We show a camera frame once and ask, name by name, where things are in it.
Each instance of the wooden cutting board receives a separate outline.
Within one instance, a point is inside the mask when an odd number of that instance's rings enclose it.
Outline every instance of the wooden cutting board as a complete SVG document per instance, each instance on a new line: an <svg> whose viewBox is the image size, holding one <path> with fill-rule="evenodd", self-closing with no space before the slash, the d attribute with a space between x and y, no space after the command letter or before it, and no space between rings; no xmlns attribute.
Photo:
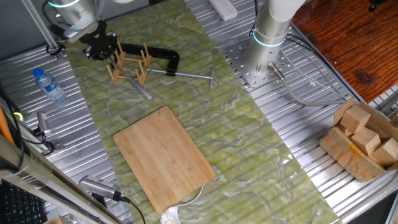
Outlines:
<svg viewBox="0 0 398 224"><path fill-rule="evenodd" d="M118 132L113 140L159 214L216 177L166 106Z"/></svg>

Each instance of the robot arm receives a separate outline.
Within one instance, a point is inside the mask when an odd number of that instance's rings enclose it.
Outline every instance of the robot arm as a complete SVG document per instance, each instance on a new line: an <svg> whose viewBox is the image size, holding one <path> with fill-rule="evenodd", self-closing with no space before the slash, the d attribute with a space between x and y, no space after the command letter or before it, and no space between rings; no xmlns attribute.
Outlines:
<svg viewBox="0 0 398 224"><path fill-rule="evenodd" d="M124 4L133 0L113 0ZM88 44L83 53L93 60L107 60L116 49L118 37L106 32L106 23L100 18L106 0L48 0L69 26L57 24L62 28L62 37L68 42L80 40Z"/></svg>

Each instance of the wooden table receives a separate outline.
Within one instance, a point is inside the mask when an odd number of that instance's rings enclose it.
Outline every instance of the wooden table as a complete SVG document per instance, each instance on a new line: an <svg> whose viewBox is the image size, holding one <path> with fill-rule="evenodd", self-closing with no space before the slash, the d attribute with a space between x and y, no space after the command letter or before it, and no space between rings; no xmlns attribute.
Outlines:
<svg viewBox="0 0 398 224"><path fill-rule="evenodd" d="M398 83L398 0L368 8L366 0L313 0L294 24L369 103Z"/></svg>

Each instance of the wire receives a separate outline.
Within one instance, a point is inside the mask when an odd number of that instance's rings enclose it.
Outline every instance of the wire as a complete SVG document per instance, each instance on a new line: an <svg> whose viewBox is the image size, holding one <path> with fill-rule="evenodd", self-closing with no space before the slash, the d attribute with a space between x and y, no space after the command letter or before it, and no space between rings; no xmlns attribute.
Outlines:
<svg viewBox="0 0 398 224"><path fill-rule="evenodd" d="M293 65L293 67L299 71L303 76L311 79L312 81L316 82L317 84L319 84L320 86L322 86L323 88L325 88L326 90L328 90L329 92L342 97L343 99L347 100L344 96L340 95L339 93L334 92L333 90L330 90L329 88L327 88L325 85L322 85L320 82L318 82L316 79L309 77L308 75L304 74L299 68L297 68L297 66L286 56L285 52L283 52L283 50L281 50L282 54L285 56L285 58Z"/></svg>
<svg viewBox="0 0 398 224"><path fill-rule="evenodd" d="M25 142L28 142L28 143L31 143L31 144L44 144L45 140L46 140L46 137L43 136L43 140L41 142L34 142L34 141L31 141L31 140L28 140L28 139L25 139L25 138L24 138L24 140L25 140Z"/></svg>
<svg viewBox="0 0 398 224"><path fill-rule="evenodd" d="M51 154L54 152L54 150L55 150L54 144L52 144L52 142L45 142L44 144L45 144L48 148L50 148L50 151L49 151L48 153L42 153L42 155L43 155L43 156L49 156L49 155L51 155Z"/></svg>
<svg viewBox="0 0 398 224"><path fill-rule="evenodd" d="M68 26L65 26L65 25L63 25L63 24L60 24L60 23L58 23L58 22L53 22L53 21L49 18L49 16L47 15L47 13L46 13L46 11L45 11L45 7L46 7L46 5L47 5L48 3L49 3L48 1L45 1L45 2L43 3L43 5L42 5L42 13L43 13L45 19L47 20L47 22L49 22L49 23L50 23L51 25L53 25L53 26L56 26L56 27L61 28L61 29L63 29L63 30L67 30L67 29L69 28Z"/></svg>
<svg viewBox="0 0 398 224"><path fill-rule="evenodd" d="M2 95L4 96L4 100L7 103L7 106L9 108L9 110L10 110L12 119L14 120L15 127L17 129L18 137L17 137L17 141L16 142L19 143L19 149L21 150L21 155L19 157L19 163L18 163L18 166L17 166L18 167L17 170L20 171L20 169L22 167L22 163L24 162L24 156L25 156L25 146L24 146L24 142L22 140L21 128L19 127L17 116L14 115L15 111L14 111L13 107L11 106L12 103L11 103L10 99L4 93L2 93Z"/></svg>
<svg viewBox="0 0 398 224"><path fill-rule="evenodd" d="M258 4L257 4L257 0L254 0L254 9L256 10L256 18L257 18L257 15L258 15L258 13L259 13L259 11L258 11Z"/></svg>
<svg viewBox="0 0 398 224"><path fill-rule="evenodd" d="M253 24L253 26L251 27L251 30L250 30L250 32L249 32L249 36L250 36L250 37L252 36L254 27L256 26L256 18L257 18L257 15L258 15L258 13L259 13L258 7L259 7L259 6L258 6L258 3L257 3L257 0L254 0L254 10L256 10L256 16L255 16L255 18L254 18L254 24Z"/></svg>
<svg viewBox="0 0 398 224"><path fill-rule="evenodd" d="M187 203L183 203L183 204L176 204L175 206L180 207L180 206L190 205L191 203L193 203L194 201L196 201L196 200L198 199L198 197L200 196L200 194L201 194L201 192L203 191L203 188L204 188L204 187L205 187L205 185L203 184L202 187L201 187L201 189L200 189L199 194L198 194L194 199L192 199L191 201L189 201L189 202L187 202Z"/></svg>
<svg viewBox="0 0 398 224"><path fill-rule="evenodd" d="M144 222L144 224L146 224L145 222L145 218L144 215L142 214L141 210L138 208L138 206L135 203L132 203L130 199L128 199L127 197L124 197L125 200L127 200L127 203L130 203L132 206L134 206L134 208L137 209L137 211L139 212L139 214L141 215L142 221Z"/></svg>
<svg viewBox="0 0 398 224"><path fill-rule="evenodd" d="M307 102L304 101L302 99L300 99L299 97L297 97L293 91L290 89L290 87L288 86L286 79L283 79L282 84L285 86L286 90L289 92L289 94L293 97L293 99L295 101L297 101L300 104L303 105L307 105L307 106L328 106L328 105L335 105L335 104L343 104L346 103L346 100L336 100L336 101L329 101L329 102L322 102L322 103L312 103L312 102Z"/></svg>
<svg viewBox="0 0 398 224"><path fill-rule="evenodd" d="M302 39L302 38L300 38L300 37L297 37L296 35L293 35L293 34L286 34L286 35L291 36L291 37L294 37L294 38L296 38L296 39L298 39L298 40L301 40L303 43L306 43L306 44L308 45L308 47L307 47L306 45L301 44L300 42L297 42L296 40L292 40L292 39L290 39L290 38L286 38L286 40L291 41L291 42L293 42L293 43L295 43L295 44L298 44L298 45L302 46L303 48L305 48L305 49L311 51L311 53L315 54L315 55L323 62L323 64L326 65L326 66L329 68L330 71L332 71L333 73L336 74L335 69L329 64L329 62L323 57L323 55L320 54L320 53L319 53L315 48L313 48L309 43L307 43L306 40L304 40L304 39Z"/></svg>

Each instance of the water bottle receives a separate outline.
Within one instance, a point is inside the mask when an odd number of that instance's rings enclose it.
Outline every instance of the water bottle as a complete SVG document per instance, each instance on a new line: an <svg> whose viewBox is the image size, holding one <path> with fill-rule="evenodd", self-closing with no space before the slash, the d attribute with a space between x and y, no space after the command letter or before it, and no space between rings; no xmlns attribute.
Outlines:
<svg viewBox="0 0 398 224"><path fill-rule="evenodd" d="M57 85L57 81L49 73L44 73L41 68L33 70L33 76L36 77L36 85L47 94L48 98L54 103L65 101L65 92Z"/></svg>

